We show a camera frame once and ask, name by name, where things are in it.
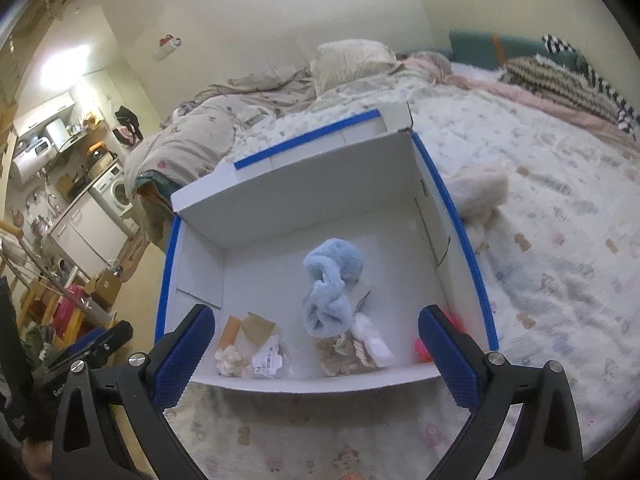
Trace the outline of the striped knitted blanket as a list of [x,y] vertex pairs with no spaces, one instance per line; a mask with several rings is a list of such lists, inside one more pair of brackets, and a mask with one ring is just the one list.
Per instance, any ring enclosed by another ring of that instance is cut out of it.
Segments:
[[600,76],[574,73],[539,54],[507,60],[499,81],[597,116],[624,131],[639,125],[634,108]]

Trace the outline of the beige lace scrunchie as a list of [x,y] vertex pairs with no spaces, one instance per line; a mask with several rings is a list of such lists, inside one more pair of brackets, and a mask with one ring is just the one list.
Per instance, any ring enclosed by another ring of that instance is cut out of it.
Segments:
[[320,368],[328,377],[340,377],[379,370],[364,343],[351,332],[331,338],[316,339]]

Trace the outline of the pink sheet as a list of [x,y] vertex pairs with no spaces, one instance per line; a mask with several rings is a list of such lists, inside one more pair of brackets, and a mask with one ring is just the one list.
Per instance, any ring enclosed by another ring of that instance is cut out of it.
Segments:
[[485,91],[493,96],[500,96],[500,98],[514,103],[541,110],[550,116],[561,119],[563,122],[569,122],[574,126],[588,130],[605,144],[639,155],[639,143],[622,133],[610,122],[581,110],[575,110],[574,108],[543,99],[540,96],[535,96],[533,93],[513,84],[482,81],[455,75],[451,73],[449,61],[437,52],[426,52],[418,56],[411,55],[402,60],[401,65],[407,70],[414,70],[426,75],[429,80],[438,84],[448,84],[448,86],[454,86],[462,90]]

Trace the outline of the white paper label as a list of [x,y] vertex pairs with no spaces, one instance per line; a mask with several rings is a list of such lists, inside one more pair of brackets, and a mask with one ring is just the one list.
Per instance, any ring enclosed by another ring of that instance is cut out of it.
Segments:
[[284,357],[280,348],[280,336],[271,335],[252,356],[250,367],[252,375],[257,378],[276,378],[284,365]]

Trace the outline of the light blue fluffy scrunchie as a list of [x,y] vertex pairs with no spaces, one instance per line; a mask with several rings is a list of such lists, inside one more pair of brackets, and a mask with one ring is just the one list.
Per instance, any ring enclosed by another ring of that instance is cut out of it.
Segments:
[[364,267],[360,251],[347,240],[329,238],[306,255],[303,266],[312,281],[303,303],[306,332],[318,339],[347,332],[354,320],[348,294]]

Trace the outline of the wooden stool red bag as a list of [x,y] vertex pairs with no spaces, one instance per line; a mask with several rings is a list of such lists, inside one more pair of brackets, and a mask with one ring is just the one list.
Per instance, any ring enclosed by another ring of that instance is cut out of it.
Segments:
[[70,285],[66,293],[61,294],[49,281],[40,278],[28,284],[17,308],[16,322],[21,336],[30,326],[52,330],[51,344],[56,350],[62,350],[93,327],[111,328],[115,318],[95,304],[79,285]]

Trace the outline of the cardboard box on floor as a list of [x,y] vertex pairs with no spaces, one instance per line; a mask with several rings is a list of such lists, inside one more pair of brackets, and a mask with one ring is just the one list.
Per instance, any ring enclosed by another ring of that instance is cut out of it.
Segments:
[[84,291],[98,306],[109,311],[114,306],[121,287],[120,277],[110,269],[104,269],[85,284]]

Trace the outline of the beige crumpled duvet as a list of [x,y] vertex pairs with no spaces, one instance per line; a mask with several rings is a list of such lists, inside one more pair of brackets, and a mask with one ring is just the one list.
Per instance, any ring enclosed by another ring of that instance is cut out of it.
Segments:
[[306,110],[316,99],[307,67],[279,66],[211,84],[182,103],[160,132],[145,138],[126,158],[128,197],[153,180],[169,198],[214,171],[236,138],[266,119]]

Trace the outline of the orange sponge piece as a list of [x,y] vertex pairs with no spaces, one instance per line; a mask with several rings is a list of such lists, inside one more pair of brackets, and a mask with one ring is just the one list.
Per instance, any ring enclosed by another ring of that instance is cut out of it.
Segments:
[[225,348],[232,346],[238,336],[241,326],[242,322],[239,318],[229,316],[218,340],[217,348],[219,350],[224,350]]

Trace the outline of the beige pillow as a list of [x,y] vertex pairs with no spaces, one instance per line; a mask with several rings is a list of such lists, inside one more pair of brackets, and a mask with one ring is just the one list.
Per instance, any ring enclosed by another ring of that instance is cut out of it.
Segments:
[[395,53],[382,42],[345,39],[325,42],[317,47],[309,65],[317,96],[342,84],[398,70]]

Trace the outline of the wall hook with items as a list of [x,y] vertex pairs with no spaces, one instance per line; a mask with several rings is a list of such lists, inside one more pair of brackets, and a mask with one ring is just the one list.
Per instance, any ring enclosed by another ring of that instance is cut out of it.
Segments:
[[182,45],[182,39],[180,37],[176,37],[174,35],[166,35],[163,38],[160,38],[158,42],[158,47],[152,53],[152,59],[156,62],[163,61],[165,58],[168,58],[171,53],[174,53],[175,50],[180,48]]

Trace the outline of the green headboard cushion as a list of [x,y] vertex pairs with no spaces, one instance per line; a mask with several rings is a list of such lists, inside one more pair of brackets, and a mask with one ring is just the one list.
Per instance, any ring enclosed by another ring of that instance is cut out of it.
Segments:
[[454,62],[484,70],[498,70],[511,58],[528,58],[535,55],[548,58],[575,73],[586,67],[585,58],[573,48],[543,39],[451,29],[449,42],[451,59]]

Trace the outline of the pink rubber duck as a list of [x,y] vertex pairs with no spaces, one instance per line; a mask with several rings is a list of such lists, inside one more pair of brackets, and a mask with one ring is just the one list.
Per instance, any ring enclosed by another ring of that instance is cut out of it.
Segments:
[[423,308],[418,315],[418,337],[433,362],[457,351],[456,335],[461,329],[460,322],[436,304]]

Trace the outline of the white crumpled paper ball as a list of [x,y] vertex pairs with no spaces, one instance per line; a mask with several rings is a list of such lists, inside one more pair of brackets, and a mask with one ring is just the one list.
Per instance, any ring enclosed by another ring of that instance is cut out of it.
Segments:
[[253,375],[250,362],[233,344],[215,352],[216,369],[222,377],[249,378]]

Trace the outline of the white cabinet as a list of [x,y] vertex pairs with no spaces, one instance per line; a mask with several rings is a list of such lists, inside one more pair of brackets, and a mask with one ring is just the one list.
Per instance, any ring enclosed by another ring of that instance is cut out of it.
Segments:
[[50,232],[61,257],[94,278],[114,263],[129,237],[89,193],[79,195]]

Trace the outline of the cream fluffy blanket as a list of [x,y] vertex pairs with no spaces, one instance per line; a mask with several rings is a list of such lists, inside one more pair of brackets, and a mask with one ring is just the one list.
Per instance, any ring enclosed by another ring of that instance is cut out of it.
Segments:
[[460,218],[486,223],[508,199],[509,179],[500,166],[473,166],[445,179],[449,195]]

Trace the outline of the white cardboard box blue edges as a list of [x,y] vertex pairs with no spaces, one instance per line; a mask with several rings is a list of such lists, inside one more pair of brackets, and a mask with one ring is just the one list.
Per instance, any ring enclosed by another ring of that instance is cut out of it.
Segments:
[[318,394],[435,377],[416,348],[431,304],[498,346],[471,242],[406,103],[223,162],[171,206],[155,333],[212,310],[201,384]]

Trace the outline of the brown cardboard piece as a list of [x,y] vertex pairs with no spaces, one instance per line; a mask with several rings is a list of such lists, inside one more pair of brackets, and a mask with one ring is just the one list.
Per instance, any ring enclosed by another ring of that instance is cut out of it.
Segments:
[[255,313],[248,312],[241,321],[241,328],[246,339],[255,347],[260,348],[271,337],[276,324]]

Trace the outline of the white fluffy pompom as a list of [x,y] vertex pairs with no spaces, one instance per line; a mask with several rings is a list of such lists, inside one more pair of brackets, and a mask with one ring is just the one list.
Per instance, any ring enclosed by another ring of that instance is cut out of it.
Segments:
[[376,367],[389,367],[394,362],[393,352],[390,351],[390,347],[367,315],[361,312],[355,313],[350,331]]

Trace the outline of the white washing machine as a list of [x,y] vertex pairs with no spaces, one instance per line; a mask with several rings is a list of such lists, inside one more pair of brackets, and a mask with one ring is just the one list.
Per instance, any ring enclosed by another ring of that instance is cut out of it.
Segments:
[[113,218],[125,219],[130,213],[131,203],[126,193],[124,170],[119,162],[113,162],[96,178],[89,193]]

